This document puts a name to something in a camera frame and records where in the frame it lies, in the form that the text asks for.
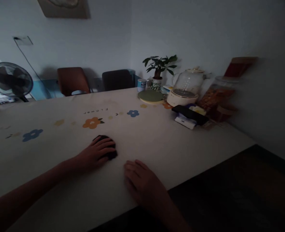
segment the cable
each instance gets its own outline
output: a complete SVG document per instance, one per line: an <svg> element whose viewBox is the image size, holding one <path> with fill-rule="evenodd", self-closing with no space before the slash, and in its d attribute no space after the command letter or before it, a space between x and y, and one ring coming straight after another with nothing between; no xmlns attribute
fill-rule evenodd
<svg viewBox="0 0 285 232"><path fill-rule="evenodd" d="M44 85L44 82L43 82L42 79L38 76L38 74L36 73L36 71L34 70L34 68L32 67L32 65L31 65L30 62L28 61L28 59L27 59L27 57L25 56L25 54L24 54L24 53L22 52L22 50L20 49L18 43L16 42L16 40L21 40L21 39L19 39L18 37L14 37L13 39L14 39L14 41L15 41L16 46L18 47L18 49L20 50L20 52L22 53L22 55L24 56L24 58L26 59L26 61L28 62L28 64L30 65L30 67L32 68L32 70L34 71L34 73L36 74L36 76L38 77L38 79L42 82L42 84L43 84L43 86L44 86L46 92L48 93L48 95L49 95L50 98L51 98L51 95L50 95L50 93L48 92L46 86Z"/></svg>

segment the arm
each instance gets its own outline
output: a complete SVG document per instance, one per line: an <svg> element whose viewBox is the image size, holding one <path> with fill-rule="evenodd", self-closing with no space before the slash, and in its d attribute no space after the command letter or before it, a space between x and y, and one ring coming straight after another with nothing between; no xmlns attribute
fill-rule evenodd
<svg viewBox="0 0 285 232"><path fill-rule="evenodd" d="M0 231L6 231L41 196L66 177L103 166L108 158L101 157L115 151L114 148L108 148L114 142L110 138L97 142L99 139L100 136L77 156L0 197Z"/></svg>
<svg viewBox="0 0 285 232"><path fill-rule="evenodd" d="M191 231L164 185L144 163L139 160L127 161L124 174L132 197L158 218L169 231Z"/></svg>

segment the chair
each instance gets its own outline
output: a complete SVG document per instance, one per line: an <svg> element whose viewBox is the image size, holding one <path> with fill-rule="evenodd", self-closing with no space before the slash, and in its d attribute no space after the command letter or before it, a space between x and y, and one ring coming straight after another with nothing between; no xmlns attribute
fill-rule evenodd
<svg viewBox="0 0 285 232"><path fill-rule="evenodd" d="M82 68L59 68L57 71L60 91L64 96L72 96L72 92L76 90L91 93Z"/></svg>
<svg viewBox="0 0 285 232"><path fill-rule="evenodd" d="M126 69L104 72L102 81L105 91L133 88L130 72Z"/></svg>

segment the black chair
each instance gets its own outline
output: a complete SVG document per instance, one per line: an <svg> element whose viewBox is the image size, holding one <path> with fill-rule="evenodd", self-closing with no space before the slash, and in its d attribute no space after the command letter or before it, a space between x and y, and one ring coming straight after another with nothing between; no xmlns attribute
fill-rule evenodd
<svg viewBox="0 0 285 232"><path fill-rule="evenodd" d="M103 72L102 80L105 91L134 87L133 78L130 72L126 69Z"/></svg>

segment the green coaster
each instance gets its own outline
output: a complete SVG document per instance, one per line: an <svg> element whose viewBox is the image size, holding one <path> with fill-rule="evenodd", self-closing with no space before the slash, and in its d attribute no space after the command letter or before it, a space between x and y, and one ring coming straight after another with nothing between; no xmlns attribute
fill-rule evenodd
<svg viewBox="0 0 285 232"><path fill-rule="evenodd" d="M154 90L144 90L138 93L138 97L141 100L147 102L159 102L164 99L163 94Z"/></svg>

